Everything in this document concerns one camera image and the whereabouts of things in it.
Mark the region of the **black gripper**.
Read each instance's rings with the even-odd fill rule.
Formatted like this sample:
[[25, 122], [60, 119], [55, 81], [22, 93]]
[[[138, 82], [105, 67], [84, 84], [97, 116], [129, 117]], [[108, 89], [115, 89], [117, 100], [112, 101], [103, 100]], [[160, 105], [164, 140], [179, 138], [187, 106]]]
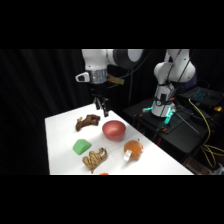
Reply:
[[[104, 117], [108, 117], [109, 116], [109, 112], [108, 112], [109, 100], [106, 98], [107, 97], [107, 85], [105, 83], [91, 84], [90, 88], [91, 88], [91, 92], [92, 92], [93, 96], [98, 96], [98, 97], [103, 98], [102, 99], [102, 109], [104, 111]], [[94, 103], [96, 105], [97, 110], [101, 109], [100, 101], [97, 97], [95, 97]]]

